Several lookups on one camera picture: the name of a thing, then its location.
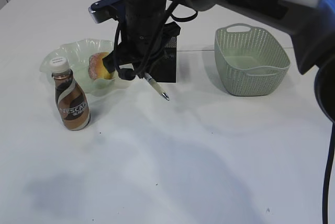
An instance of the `coffee bottle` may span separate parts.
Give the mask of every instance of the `coffee bottle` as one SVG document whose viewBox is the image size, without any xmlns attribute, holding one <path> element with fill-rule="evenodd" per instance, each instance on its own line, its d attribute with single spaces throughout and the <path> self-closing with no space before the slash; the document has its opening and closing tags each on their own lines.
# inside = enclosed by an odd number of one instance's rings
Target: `coffee bottle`
<svg viewBox="0 0 335 224">
<path fill-rule="evenodd" d="M 90 122 L 90 110 L 68 60 L 64 57 L 53 58 L 50 69 L 55 82 L 56 106 L 65 127 L 72 131 L 83 129 Z"/>
</svg>

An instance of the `table surface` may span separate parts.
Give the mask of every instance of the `table surface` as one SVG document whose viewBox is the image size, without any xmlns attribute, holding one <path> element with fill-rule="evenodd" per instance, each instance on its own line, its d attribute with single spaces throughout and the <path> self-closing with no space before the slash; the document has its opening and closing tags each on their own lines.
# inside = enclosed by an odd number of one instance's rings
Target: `table surface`
<svg viewBox="0 0 335 224">
<path fill-rule="evenodd" d="M 114 21 L 91 20 L 94 1 L 0 10 L 0 223 L 321 223 L 331 123 L 314 98 L 316 69 L 300 76 L 289 37 L 269 29 L 292 62 L 283 83 L 264 97 L 227 94 L 215 29 L 259 23 L 224 8 L 182 25 L 177 83 L 163 84 L 170 102 L 143 80 L 117 81 L 87 96 L 89 127 L 66 130 L 39 65 L 62 43 L 114 36 Z"/>
</svg>

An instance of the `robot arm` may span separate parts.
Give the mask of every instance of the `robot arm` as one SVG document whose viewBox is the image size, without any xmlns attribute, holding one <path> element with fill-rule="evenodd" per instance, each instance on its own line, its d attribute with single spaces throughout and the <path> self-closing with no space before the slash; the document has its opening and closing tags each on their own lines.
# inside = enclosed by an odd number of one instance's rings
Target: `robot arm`
<svg viewBox="0 0 335 224">
<path fill-rule="evenodd" d="M 165 11 L 165 1 L 125 0 L 128 38 L 140 54 Z M 335 0 L 185 0 L 182 4 L 197 11 L 218 4 L 288 33 L 301 74 L 334 47 Z M 153 52 L 159 45 L 157 40 Z"/>
<path fill-rule="evenodd" d="M 329 76 L 335 72 L 329 69 L 330 66 L 335 66 L 331 64 L 331 59 L 335 62 L 335 0 L 182 0 L 181 4 L 196 11 L 206 11 L 218 4 L 288 33 L 292 39 L 299 72 L 304 74 L 314 65 L 319 66 L 318 77 L 322 78 L 316 82 L 316 91 L 319 94 L 324 91 L 322 97 L 334 101 L 335 93 L 323 85 L 335 85 L 335 81 L 329 81 L 335 80 L 335 75 Z M 90 12 L 98 23 L 110 18 L 122 23 L 122 43 L 118 46 L 117 62 L 132 63 L 137 68 L 153 39 L 155 45 L 151 52 L 154 59 L 162 54 L 162 47 L 179 34 L 178 26 L 170 24 L 157 37 L 153 36 L 164 16 L 165 5 L 166 0 L 101 0 L 92 4 Z M 111 53 L 104 59 L 109 72 L 114 70 L 116 63 L 112 60 L 112 55 Z M 124 78 L 131 80 L 134 76 L 134 73 L 127 73 Z M 325 109 L 321 104 L 322 98 L 318 98 L 318 102 L 325 112 L 328 110 L 327 116 L 335 122 L 332 104 L 328 106 L 331 109 Z"/>
</svg>

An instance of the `black mount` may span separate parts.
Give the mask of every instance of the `black mount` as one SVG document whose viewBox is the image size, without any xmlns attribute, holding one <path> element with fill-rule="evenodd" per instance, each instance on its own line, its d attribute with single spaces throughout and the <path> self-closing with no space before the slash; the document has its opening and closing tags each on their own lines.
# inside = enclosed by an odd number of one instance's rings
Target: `black mount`
<svg viewBox="0 0 335 224">
<path fill-rule="evenodd" d="M 117 62 L 119 65 L 132 64 L 137 68 L 143 58 L 133 42 L 127 38 L 126 12 L 124 0 L 100 0 L 88 9 L 96 23 L 114 19 L 121 23 L 121 43 L 117 46 Z M 157 82 L 176 82 L 176 47 L 177 36 L 181 28 L 175 23 L 166 24 L 163 28 L 159 49 L 151 55 L 146 72 Z M 115 70 L 113 52 L 103 59 L 109 73 Z"/>
</svg>

